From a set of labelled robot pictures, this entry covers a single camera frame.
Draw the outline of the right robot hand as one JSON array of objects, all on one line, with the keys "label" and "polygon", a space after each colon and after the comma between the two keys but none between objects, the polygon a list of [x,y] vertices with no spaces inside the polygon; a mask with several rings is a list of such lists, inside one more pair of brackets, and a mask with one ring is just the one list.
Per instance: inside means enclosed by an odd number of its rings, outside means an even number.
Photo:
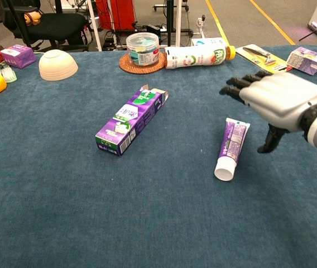
[{"label": "right robot hand", "polygon": [[220,94],[250,107],[268,122],[268,134],[259,153],[272,152],[285,133],[300,131],[317,148],[317,84],[289,72],[259,71],[230,78]]}]

